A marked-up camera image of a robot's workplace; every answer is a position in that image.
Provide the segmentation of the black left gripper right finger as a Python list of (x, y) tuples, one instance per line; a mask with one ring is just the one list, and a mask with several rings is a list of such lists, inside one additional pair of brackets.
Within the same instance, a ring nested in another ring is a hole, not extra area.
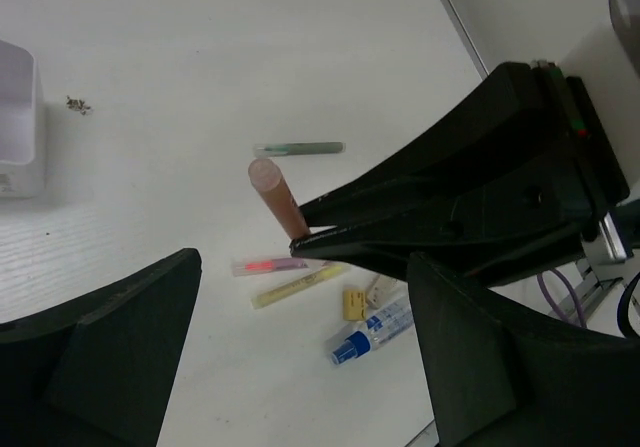
[(407, 281), (443, 446), (635, 446), (639, 343), (548, 317), (423, 253)]

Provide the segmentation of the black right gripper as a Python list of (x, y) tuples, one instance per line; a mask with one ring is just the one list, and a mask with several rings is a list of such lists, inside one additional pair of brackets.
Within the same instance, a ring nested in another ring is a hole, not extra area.
[(357, 178), (302, 208), (312, 227), (341, 226), (398, 213), (432, 198), (482, 187), (550, 150), (560, 129), (577, 149), (592, 213), (582, 229), (591, 262), (625, 262), (629, 242), (615, 207), (630, 193), (581, 78), (546, 60), (500, 64), (456, 107), (412, 142)]

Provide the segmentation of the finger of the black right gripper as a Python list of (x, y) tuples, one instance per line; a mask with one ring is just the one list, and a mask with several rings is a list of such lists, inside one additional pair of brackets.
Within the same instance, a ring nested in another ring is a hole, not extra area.
[(482, 187), (382, 220), (336, 227), (291, 243), (295, 257), (349, 263), (399, 280), (422, 253), (485, 287), (513, 283), (584, 256), (580, 230), (540, 186)]

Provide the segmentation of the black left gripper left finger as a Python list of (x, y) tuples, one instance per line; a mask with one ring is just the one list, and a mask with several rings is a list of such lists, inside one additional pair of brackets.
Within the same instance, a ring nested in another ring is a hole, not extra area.
[(182, 249), (1, 325), (4, 446), (157, 444), (202, 261)]

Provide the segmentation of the pink purple highlighter pen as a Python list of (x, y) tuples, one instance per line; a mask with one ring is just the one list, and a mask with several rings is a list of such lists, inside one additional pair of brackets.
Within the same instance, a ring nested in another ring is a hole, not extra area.
[(231, 272), (235, 277), (242, 277), (307, 268), (308, 264), (303, 259), (293, 257), (275, 257), (235, 262), (231, 266)]

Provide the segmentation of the green marker pen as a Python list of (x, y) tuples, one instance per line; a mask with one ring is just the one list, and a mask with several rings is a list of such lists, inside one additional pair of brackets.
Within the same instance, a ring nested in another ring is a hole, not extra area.
[(254, 145), (253, 154), (256, 158), (329, 155), (342, 153), (345, 148), (342, 142), (269, 143)]

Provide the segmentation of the orange marker pen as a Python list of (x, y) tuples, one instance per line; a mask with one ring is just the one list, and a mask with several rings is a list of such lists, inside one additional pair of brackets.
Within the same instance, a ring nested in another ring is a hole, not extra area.
[(310, 229), (280, 168), (270, 159), (255, 159), (248, 167), (251, 185), (291, 240), (310, 234)]

